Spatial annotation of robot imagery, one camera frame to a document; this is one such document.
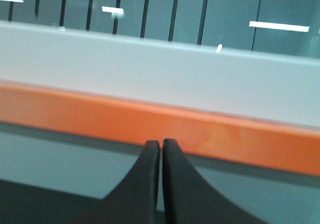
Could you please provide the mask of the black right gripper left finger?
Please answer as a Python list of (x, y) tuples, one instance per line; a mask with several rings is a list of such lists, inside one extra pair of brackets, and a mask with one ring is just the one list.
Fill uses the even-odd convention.
[(138, 159), (102, 200), (15, 182), (0, 183), (2, 224), (154, 224), (160, 146), (147, 141)]

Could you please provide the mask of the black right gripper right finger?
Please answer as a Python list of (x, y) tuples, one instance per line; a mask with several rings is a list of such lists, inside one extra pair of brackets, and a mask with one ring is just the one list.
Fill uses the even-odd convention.
[(168, 224), (263, 224), (212, 187), (175, 139), (165, 139), (162, 187)]

